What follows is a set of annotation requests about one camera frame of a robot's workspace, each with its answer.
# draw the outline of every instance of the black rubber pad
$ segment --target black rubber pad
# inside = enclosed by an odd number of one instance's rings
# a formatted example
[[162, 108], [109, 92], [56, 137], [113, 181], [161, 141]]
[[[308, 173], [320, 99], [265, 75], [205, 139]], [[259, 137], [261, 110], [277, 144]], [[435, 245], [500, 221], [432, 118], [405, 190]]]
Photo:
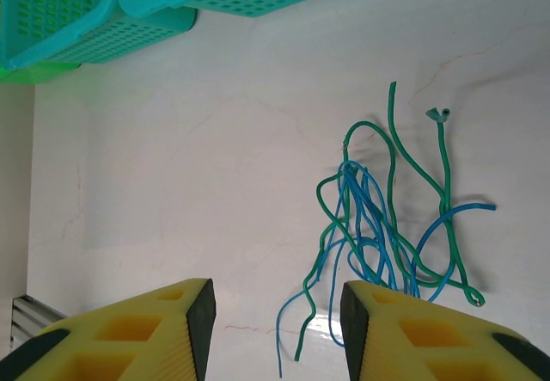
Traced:
[[15, 381], [70, 334], [68, 329], [35, 336], [0, 361], [0, 380]]
[[216, 320], [216, 299], [214, 284], [207, 280], [195, 302], [187, 312], [187, 326], [191, 340], [192, 357], [197, 372], [197, 381], [204, 381], [214, 321]]
[[507, 334], [492, 337], [543, 381], [550, 381], [550, 357], [528, 341]]
[[369, 329], [369, 312], [347, 283], [344, 284], [340, 300], [340, 325], [342, 326], [350, 380], [358, 381]]

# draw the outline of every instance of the wire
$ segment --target wire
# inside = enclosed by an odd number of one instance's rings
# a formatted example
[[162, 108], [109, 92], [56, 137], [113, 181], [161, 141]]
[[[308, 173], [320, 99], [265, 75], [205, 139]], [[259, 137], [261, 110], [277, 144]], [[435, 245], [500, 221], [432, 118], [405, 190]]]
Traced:
[[[338, 340], [333, 332], [333, 301], [339, 269], [339, 259], [344, 251], [346, 244], [349, 244], [350, 251], [347, 255], [347, 262], [354, 274], [361, 280], [384, 286], [395, 291], [403, 291], [414, 297], [420, 298], [420, 287], [435, 288], [434, 293], [429, 298], [433, 301], [441, 293], [446, 285], [461, 288], [470, 304], [481, 306], [485, 299], [475, 288], [468, 284], [466, 269], [462, 263], [460, 251], [458, 249], [452, 218], [459, 212], [482, 209], [496, 209], [495, 205], [482, 203], [466, 204], [451, 207], [452, 202], [452, 173], [449, 163], [449, 157], [445, 145], [444, 122], [448, 119], [450, 111], [444, 109], [441, 114], [434, 108], [426, 114], [437, 123], [437, 139], [440, 155], [443, 162], [444, 186], [440, 186], [430, 175], [428, 175], [418, 163], [408, 154], [404, 145], [401, 143], [399, 135], [394, 124], [394, 98], [396, 83], [390, 85], [388, 97], [388, 128], [391, 138], [381, 129], [381, 127], [368, 121], [360, 121], [353, 125], [347, 132], [343, 143], [343, 162], [340, 164], [335, 175], [324, 179], [317, 185], [316, 195], [323, 212], [330, 219], [330, 224], [321, 233], [319, 240], [319, 251], [315, 258], [314, 265], [309, 271], [302, 283], [302, 290], [286, 301], [277, 314], [276, 319], [276, 343], [278, 356], [278, 372], [282, 377], [282, 360], [280, 352], [280, 323], [285, 309], [296, 299], [305, 295], [310, 306], [310, 314], [304, 320], [300, 329], [300, 335], [294, 360], [300, 359], [303, 350], [305, 332], [310, 322], [315, 318], [317, 309], [310, 290], [320, 281], [323, 269], [326, 265], [330, 252], [338, 248], [334, 258], [333, 273], [331, 278], [331, 291], [328, 306], [328, 328], [333, 341], [343, 347], [342, 341]], [[386, 190], [386, 199], [379, 187], [376, 179], [369, 173], [366, 167], [358, 162], [350, 160], [348, 146], [351, 142], [351, 136], [359, 128], [366, 126], [374, 130], [385, 142], [388, 147], [390, 167], [388, 171], [388, 183]], [[416, 247], [410, 244], [400, 233], [397, 224], [397, 217], [394, 209], [394, 176], [396, 166], [396, 151], [405, 158], [405, 160], [419, 173], [439, 194], [439, 218], [431, 224], [424, 235], [419, 240]], [[336, 210], [332, 212], [322, 197], [322, 189], [331, 182], [336, 182], [339, 191], [339, 199]], [[351, 215], [351, 209], [354, 209], [354, 215]], [[421, 260], [420, 255], [431, 234], [438, 226], [443, 224], [447, 231], [449, 240], [449, 267], [445, 275], [441, 275], [428, 268]], [[339, 232], [342, 237], [335, 240]], [[364, 250], [368, 247], [378, 251], [378, 263], [373, 269], [370, 263], [365, 259]], [[460, 281], [451, 279], [455, 267], [458, 268], [461, 277]], [[417, 269], [429, 277], [429, 280], [420, 279]], [[396, 279], [395, 273], [401, 275], [401, 286]]]

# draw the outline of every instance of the crack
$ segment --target crack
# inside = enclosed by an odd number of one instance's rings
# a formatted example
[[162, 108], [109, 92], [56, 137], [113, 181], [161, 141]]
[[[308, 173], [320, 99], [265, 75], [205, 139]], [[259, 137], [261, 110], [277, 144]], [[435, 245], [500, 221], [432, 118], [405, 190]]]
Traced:
[[[213, 110], [210, 114], [208, 114], [204, 119], [202, 119], [199, 123], [197, 123], [195, 126], [191, 127], [189, 130], [186, 131], [186, 135], [189, 135], [191, 133], [193, 133], [195, 130], [199, 129], [202, 125], [204, 125], [206, 122], [208, 122], [208, 120], [210, 120], [214, 114], [216, 114], [217, 112], [219, 112], [221, 109], [223, 108], [223, 106], [220, 106], [218, 108], [216, 108], [215, 110]], [[178, 147], [176, 147], [174, 153], [172, 153], [172, 155], [170, 156], [170, 158], [168, 159], [168, 162], [172, 162], [175, 157], [178, 155], [178, 153], [180, 152], [181, 148], [183, 147], [183, 145], [185, 144], [185, 142], [187, 141], [187, 138], [185, 136], [185, 138], [183, 139], [182, 142], [180, 142], [180, 144], [178, 145]]]
[[[275, 328], [264, 330], [262, 328], [255, 328], [255, 327], [240, 327], [238, 325], [226, 325], [225, 327], [223, 327], [223, 329], [242, 329], [242, 330], [245, 330], [245, 331], [259, 332], [259, 333], [265, 334], [265, 335], [269, 335], [270, 333], [275, 332], [275, 330], [276, 330]], [[300, 331], [289, 331], [288, 329], [280, 329], [279, 331], [284, 332], [286, 334], [294, 334], [294, 335], [299, 335], [300, 334]]]
[[77, 190], [77, 196], [76, 196], [76, 213], [71, 216], [67, 221], [65, 221], [63, 225], [63, 232], [61, 233], [61, 241], [65, 239], [65, 236], [67, 235], [67, 230], [70, 226], [72, 226], [84, 213], [84, 207], [82, 203], [82, 190], [83, 190], [83, 182], [82, 182], [82, 175], [80, 171], [80, 161], [76, 163], [76, 190]]
[[[386, 132], [386, 127], [381, 127], [381, 129]], [[367, 138], [362, 138], [361, 140], [358, 140], [356, 141], [355, 143], [349, 143], [347, 145], [347, 149], [353, 149], [354, 147], [358, 147], [358, 146], [361, 146], [363, 143], [367, 142], [367, 140], [370, 140], [372, 138], [375, 137], [375, 135], [377, 135], [378, 133], [377, 132], [373, 132], [371, 133], [369, 136], [367, 136]]]
[[279, 249], [283, 248], [283, 247], [288, 247], [288, 246], [296, 246], [294, 243], [280, 243], [278, 244], [275, 248], [272, 248], [266, 256], [263, 257], [263, 259], [261, 261], [259, 261], [257, 264], [256, 264], [256, 267], [259, 267], [262, 263], [264, 263], [265, 261], [267, 261], [267, 259], [269, 259], [275, 252], [277, 252]]
[[41, 239], [41, 240], [39, 240], [37, 243], [35, 243], [35, 244], [33, 244], [33, 245], [29, 244], [29, 245], [28, 245], [28, 248], [29, 248], [29, 249], [36, 249], [36, 248], [38, 248], [38, 247], [40, 247], [40, 246], [42, 246], [42, 245], [44, 245], [44, 244], [46, 244], [46, 243], [49, 243], [49, 242], [50, 242], [50, 241], [48, 241], [47, 239]]
[[511, 39], [514, 35], [522, 32], [523, 30], [525, 30], [526, 28], [530, 28], [530, 27], [533, 27], [533, 26], [537, 26], [537, 25], [541, 25], [541, 24], [546, 24], [546, 23], [550, 23], [550, 21], [545, 21], [545, 22], [531, 22], [531, 23], [528, 23], [528, 24], [525, 24], [521, 27], [518, 27], [518, 28], [514, 28], [510, 31], [510, 33], [504, 38], [502, 39], [501, 41], [487, 47], [486, 49], [484, 50], [481, 50], [481, 51], [478, 51], [478, 52], [469, 52], [469, 53], [466, 53], [466, 54], [460, 54], [454, 58], [452, 58], [451, 60], [448, 60], [448, 61], [445, 61], [443, 63], [441, 63], [438, 67], [437, 67], [437, 71], [435, 72], [435, 74], [431, 77], [430, 81], [425, 84], [422, 88], [416, 90], [411, 98], [409, 99], [408, 101], [408, 104], [411, 105], [411, 103], [413, 102], [414, 98], [419, 95], [420, 93], [422, 93], [423, 91], [427, 90], [432, 84], [433, 82], [437, 79], [437, 77], [445, 70], [447, 69], [449, 66], [451, 66], [455, 61], [457, 60], [461, 60], [463, 58], [470, 58], [470, 57], [477, 57], [477, 56], [482, 56], [484, 54], [487, 54], [489, 53], [490, 51], [494, 50], [495, 48], [499, 47], [499, 46], [502, 46], [504, 43], [506, 43], [509, 39]]
[[286, 118], [290, 119], [293, 123], [294, 123], [294, 126], [296, 127], [296, 131], [298, 133], [298, 136], [300, 138], [303, 138], [304, 140], [306, 140], [308, 143], [310, 143], [313, 147], [315, 147], [318, 151], [321, 151], [321, 149], [319, 148], [319, 146], [317, 144], [315, 144], [315, 142], [308, 136], [308, 134], [306, 133], [306, 131], [303, 129], [303, 126], [302, 124], [300, 123], [300, 121], [298, 120], [298, 118], [294, 115], [292, 115], [291, 113], [289, 113], [288, 111], [282, 109], [282, 108], [278, 108], [277, 106], [273, 106], [272, 104], [270, 103], [267, 103], [265, 101], [262, 101], [261, 99], [257, 98], [257, 97], [250, 97], [249, 95], [247, 95], [247, 98], [250, 100], [250, 101], [256, 101], [258, 102], [261, 106], [263, 106], [264, 108], [268, 109], [268, 110], [273, 110], [275, 112], [278, 112], [278, 113], [281, 113], [283, 116], [285, 116]]

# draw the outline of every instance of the tangled wires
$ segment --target tangled wires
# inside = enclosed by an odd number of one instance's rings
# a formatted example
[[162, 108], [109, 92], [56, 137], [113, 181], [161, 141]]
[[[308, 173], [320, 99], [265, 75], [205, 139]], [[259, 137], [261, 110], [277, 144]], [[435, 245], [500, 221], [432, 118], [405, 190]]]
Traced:
[[[451, 285], [462, 289], [467, 301], [475, 306], [481, 306], [485, 303], [483, 295], [468, 284], [468, 275], [461, 259], [460, 251], [456, 243], [455, 230], [452, 218], [458, 213], [471, 209], [483, 209], [494, 211], [495, 205], [483, 203], [470, 203], [466, 205], [452, 207], [451, 205], [451, 168], [449, 156], [445, 146], [444, 123], [450, 115], [448, 109], [439, 113], [435, 108], [429, 110], [426, 114], [437, 123], [437, 138], [439, 151], [443, 161], [444, 185], [439, 185], [418, 163], [408, 154], [404, 145], [395, 130], [394, 124], [394, 98], [396, 82], [391, 83], [388, 99], [388, 126], [391, 138], [381, 129], [381, 127], [369, 121], [360, 121], [353, 125], [344, 138], [343, 162], [338, 168], [338, 172], [321, 181], [317, 186], [317, 199], [323, 212], [330, 219], [330, 224], [321, 233], [319, 241], [319, 252], [315, 258], [315, 263], [302, 283], [302, 290], [290, 298], [277, 314], [276, 321], [276, 342], [278, 356], [278, 371], [282, 377], [282, 363], [280, 352], [280, 322], [284, 310], [297, 298], [305, 295], [311, 307], [311, 313], [303, 322], [300, 330], [300, 336], [294, 360], [298, 361], [303, 349], [303, 341], [306, 329], [309, 323], [315, 318], [317, 309], [315, 301], [312, 299], [310, 290], [319, 282], [328, 255], [336, 250], [334, 257], [334, 268], [332, 284], [330, 291], [328, 307], [328, 327], [329, 334], [333, 341], [343, 347], [343, 343], [335, 336], [332, 328], [333, 300], [336, 288], [336, 275], [338, 271], [339, 259], [344, 248], [349, 245], [347, 253], [347, 262], [351, 270], [361, 280], [380, 285], [395, 291], [403, 291], [409, 295], [420, 298], [420, 288], [434, 290], [429, 297], [433, 301], [441, 293], [446, 285]], [[368, 169], [360, 163], [350, 160], [348, 154], [348, 145], [351, 136], [359, 127], [368, 127], [374, 130], [386, 143], [390, 158], [388, 172], [388, 186], [386, 190], [386, 199], [384, 199], [382, 190]], [[397, 218], [394, 209], [394, 176], [396, 150], [405, 158], [412, 168], [422, 176], [430, 186], [437, 192], [440, 198], [439, 218], [431, 224], [424, 235], [420, 238], [416, 246], [412, 245], [406, 238], [399, 233]], [[322, 189], [331, 182], [336, 182], [339, 191], [339, 200], [336, 210], [332, 212], [322, 198]], [[443, 224], [447, 231], [449, 241], [449, 266], [445, 274], [440, 274], [428, 268], [420, 257], [426, 242], [438, 226]], [[368, 226], [370, 235], [365, 234], [364, 226]], [[337, 232], [343, 237], [336, 239]], [[365, 259], [365, 248], [373, 248], [378, 251], [378, 264], [372, 268]], [[460, 280], [453, 280], [451, 276], [455, 269], [458, 269]], [[396, 274], [400, 273], [401, 283], [398, 282]]]

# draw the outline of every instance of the wire end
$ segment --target wire end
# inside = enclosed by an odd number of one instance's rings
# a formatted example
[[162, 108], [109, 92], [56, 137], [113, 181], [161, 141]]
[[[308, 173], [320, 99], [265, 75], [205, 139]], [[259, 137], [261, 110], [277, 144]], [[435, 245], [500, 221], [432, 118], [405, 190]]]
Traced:
[[444, 108], [440, 114], [436, 108], [431, 108], [426, 112], [426, 116], [436, 121], [437, 123], [444, 123], [447, 121], [447, 119], [450, 116], [450, 110], [448, 110], [447, 108]]

